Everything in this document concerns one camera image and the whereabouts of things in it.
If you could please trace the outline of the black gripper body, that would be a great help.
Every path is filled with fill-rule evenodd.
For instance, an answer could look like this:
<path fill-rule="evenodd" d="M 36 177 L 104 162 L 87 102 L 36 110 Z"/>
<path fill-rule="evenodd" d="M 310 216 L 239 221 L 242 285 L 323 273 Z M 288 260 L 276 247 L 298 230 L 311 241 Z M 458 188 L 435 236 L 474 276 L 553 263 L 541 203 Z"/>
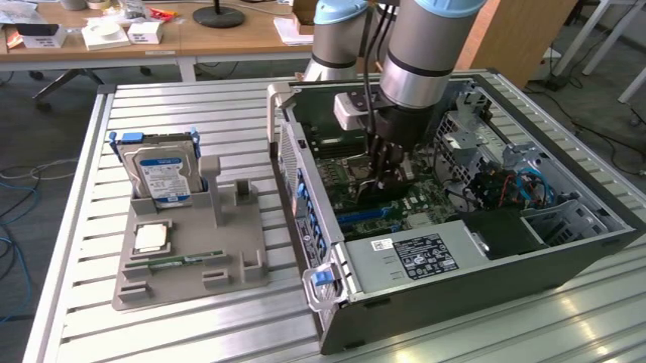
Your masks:
<path fill-rule="evenodd" d="M 433 108 L 410 109 L 391 106 L 375 114 L 375 134 L 401 147 L 415 147 L 429 128 Z"/>

